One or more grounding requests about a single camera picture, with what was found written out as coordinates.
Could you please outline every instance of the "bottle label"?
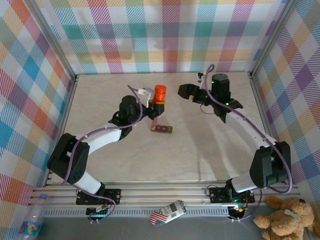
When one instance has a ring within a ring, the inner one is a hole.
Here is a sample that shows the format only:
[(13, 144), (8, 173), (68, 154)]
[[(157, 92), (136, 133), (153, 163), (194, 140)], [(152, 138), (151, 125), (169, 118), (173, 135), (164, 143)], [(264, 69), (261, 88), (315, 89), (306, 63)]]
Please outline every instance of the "bottle label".
[(20, 227), (19, 234), (26, 234), (29, 236), (37, 236), (42, 223), (36, 221), (24, 221)]

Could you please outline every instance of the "orange cylinder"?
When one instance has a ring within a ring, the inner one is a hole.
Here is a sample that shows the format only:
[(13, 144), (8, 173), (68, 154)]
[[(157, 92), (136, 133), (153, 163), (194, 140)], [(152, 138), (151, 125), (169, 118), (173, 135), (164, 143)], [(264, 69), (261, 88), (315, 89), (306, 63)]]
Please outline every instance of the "orange cylinder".
[(154, 103), (164, 102), (166, 98), (166, 90), (167, 90), (167, 87), (164, 85), (155, 85), (153, 102)]

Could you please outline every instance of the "white floor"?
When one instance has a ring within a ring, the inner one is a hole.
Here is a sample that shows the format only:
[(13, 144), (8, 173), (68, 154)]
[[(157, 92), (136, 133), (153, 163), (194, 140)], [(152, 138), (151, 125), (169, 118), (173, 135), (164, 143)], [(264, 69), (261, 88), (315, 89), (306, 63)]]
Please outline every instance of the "white floor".
[[(262, 122), (246, 73), (229, 73), (231, 97), (259, 127)], [(242, 139), (215, 115), (176, 93), (181, 84), (197, 84), (195, 73), (82, 75), (72, 102), (66, 133), (85, 134), (103, 127), (134, 88), (167, 86), (166, 109), (160, 121), (173, 134), (150, 131), (144, 118), (123, 140), (89, 156), (87, 170), (99, 181), (227, 180), (249, 170), (253, 154)], [(213, 113), (211, 107), (203, 107)], [(54, 176), (53, 182), (61, 178)]]

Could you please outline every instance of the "brown teddy bear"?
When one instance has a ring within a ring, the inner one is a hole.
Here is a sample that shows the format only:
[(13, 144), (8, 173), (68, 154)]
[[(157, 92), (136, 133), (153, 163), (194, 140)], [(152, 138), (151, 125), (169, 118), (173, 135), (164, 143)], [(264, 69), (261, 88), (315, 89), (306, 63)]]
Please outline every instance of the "brown teddy bear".
[(259, 228), (268, 229), (262, 233), (265, 240), (303, 240), (304, 228), (320, 237), (320, 223), (315, 221), (312, 207), (305, 200), (269, 196), (266, 203), (279, 210), (269, 216), (258, 215), (253, 220)]

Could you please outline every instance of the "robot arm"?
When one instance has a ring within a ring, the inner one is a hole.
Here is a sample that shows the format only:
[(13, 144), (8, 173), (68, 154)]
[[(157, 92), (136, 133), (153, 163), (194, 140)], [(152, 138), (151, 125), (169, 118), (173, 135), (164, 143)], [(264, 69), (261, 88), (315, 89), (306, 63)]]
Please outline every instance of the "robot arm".
[[(149, 117), (153, 120), (165, 111), (165, 92), (161, 93), (162, 96), (160, 100), (162, 101), (160, 101), (159, 97), (155, 98), (155, 96), (157, 97), (155, 92), (149, 88), (138, 89), (137, 91), (139, 94), (147, 96), (146, 101), (142, 104), (141, 119)], [(115, 112), (112, 119), (104, 126), (105, 130), (87, 136), (77, 145), (67, 183), (75, 185), (93, 195), (106, 195), (105, 185), (86, 171), (88, 156), (107, 144), (125, 138), (132, 131), (132, 126), (121, 129), (112, 127), (128, 126), (136, 122), (140, 116), (140, 111), (140, 106), (134, 96), (127, 95), (123, 97), (119, 104), (119, 111)], [(69, 133), (63, 134), (49, 158), (47, 163), (48, 169), (64, 179), (67, 175), (71, 152), (76, 142), (83, 136), (84, 135), (74, 136)]]
[[(198, 78), (201, 79), (202, 77), (203, 74), (198, 73)], [(288, 178), (287, 171), (279, 156), (266, 140), (241, 116), (212, 101), (207, 91), (202, 89), (203, 81), (199, 82), (200, 86), (194, 84), (181, 85), (177, 93), (184, 99), (191, 99), (194, 103), (212, 106), (214, 113), (241, 136), (254, 154), (249, 172), (227, 180), (225, 188), (219, 193), (215, 192), (215, 195), (221, 195), (224, 201), (232, 202), (239, 196), (247, 194), (252, 189), (265, 188), (286, 180)], [(236, 109), (246, 117), (247, 114), (243, 110), (243, 106), (237, 100), (231, 98), (229, 85), (229, 79), (226, 74), (215, 74), (212, 76), (211, 91), (209, 92), (217, 101), (232, 109)], [(281, 152), (286, 163), (290, 166), (291, 157), (289, 145), (286, 142), (277, 142), (266, 133), (264, 135)]]

